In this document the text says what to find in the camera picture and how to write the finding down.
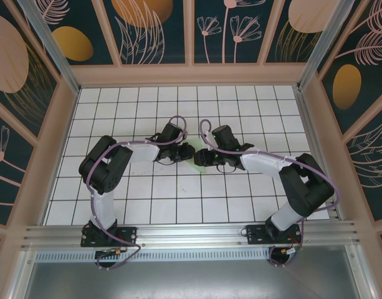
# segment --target green object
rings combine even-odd
[[[195,153],[206,147],[206,145],[203,143],[202,139],[200,139],[200,138],[187,139],[186,142],[188,142],[189,145],[194,147]],[[206,173],[204,167],[196,165],[195,162],[193,161],[193,159],[188,159],[188,160],[186,160],[186,162],[189,165],[191,165],[194,169],[196,169],[198,172],[200,172],[201,174]]]

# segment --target white grid floor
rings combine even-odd
[[[143,140],[177,114],[186,117],[188,139],[198,138],[198,123],[207,118],[213,129],[229,125],[240,144],[287,156],[310,151],[291,86],[85,88],[44,224],[89,220],[90,195],[78,168],[101,136]],[[281,183],[263,174],[221,174],[214,167],[199,174],[187,162],[133,164],[115,190],[119,224],[264,221],[286,202]],[[323,211],[310,219],[329,216]]]

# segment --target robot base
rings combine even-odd
[[[135,244],[136,227],[117,227],[117,221],[107,229],[109,233],[119,239]],[[119,247],[120,242],[109,238],[92,221],[88,227],[82,229],[81,247]]]
[[[247,225],[245,227],[247,243],[249,245],[271,245],[271,244],[291,244],[292,237],[300,243],[302,236],[300,235],[300,227],[297,224],[290,226],[283,233],[279,234],[276,240],[267,233],[265,224]]]

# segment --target enclosure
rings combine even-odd
[[[98,271],[79,166],[175,115],[196,148],[208,119],[336,184],[292,264],[242,233],[288,203],[280,181],[153,159],[113,197],[141,251]],[[0,0],[0,298],[46,296],[382,298],[382,0]]]

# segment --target black mounting plate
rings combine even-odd
[[[124,241],[134,243],[136,242],[136,227],[117,227],[115,237],[123,238]],[[119,247],[120,242],[116,240],[101,240],[94,238],[92,228],[85,227],[83,229],[83,236],[80,243],[81,247]]]
[[[278,240],[272,240],[265,231],[265,224],[247,225],[242,230],[243,235],[247,237],[249,245],[264,245],[264,244],[291,244],[292,240],[290,234],[297,242],[300,243],[302,236],[300,234],[300,227],[297,224],[290,226],[283,234],[280,234]]]

